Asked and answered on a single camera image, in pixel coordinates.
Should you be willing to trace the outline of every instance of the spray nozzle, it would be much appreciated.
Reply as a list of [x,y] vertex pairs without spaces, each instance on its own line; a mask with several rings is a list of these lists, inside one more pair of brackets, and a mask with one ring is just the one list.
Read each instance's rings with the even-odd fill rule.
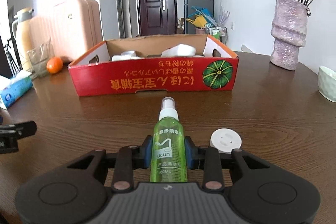
[[171,97],[166,97],[166,98],[163,98],[163,100],[162,100],[159,120],[161,120],[165,117],[172,117],[176,120],[179,120],[179,116],[178,116],[177,111],[175,109],[175,101]]
[[163,98],[162,104],[161,104],[161,110],[165,108],[173,108],[175,109],[175,101],[171,97]]

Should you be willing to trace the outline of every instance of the ceramic mug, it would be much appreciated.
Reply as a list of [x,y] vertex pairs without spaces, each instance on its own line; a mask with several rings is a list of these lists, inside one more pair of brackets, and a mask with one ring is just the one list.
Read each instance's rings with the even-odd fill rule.
[[336,102],[336,72],[321,66],[319,69],[319,91],[332,102]]

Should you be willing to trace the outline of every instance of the door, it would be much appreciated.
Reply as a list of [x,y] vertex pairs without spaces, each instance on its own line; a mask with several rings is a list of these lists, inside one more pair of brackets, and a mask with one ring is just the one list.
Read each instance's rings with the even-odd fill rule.
[[140,35],[176,34],[176,0],[138,0]]

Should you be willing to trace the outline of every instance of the green spray bottle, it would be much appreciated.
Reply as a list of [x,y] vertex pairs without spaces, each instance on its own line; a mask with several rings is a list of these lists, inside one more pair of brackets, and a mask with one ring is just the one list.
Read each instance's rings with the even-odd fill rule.
[[183,127],[171,97],[162,100],[154,127],[150,182],[187,182]]

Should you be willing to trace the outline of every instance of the flower vase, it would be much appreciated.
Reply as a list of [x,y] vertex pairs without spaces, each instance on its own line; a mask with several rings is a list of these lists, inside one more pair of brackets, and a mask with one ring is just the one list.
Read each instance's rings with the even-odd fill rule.
[[296,0],[276,0],[272,22],[274,50],[270,61],[287,70],[295,70],[299,49],[306,45],[307,35],[306,6]]

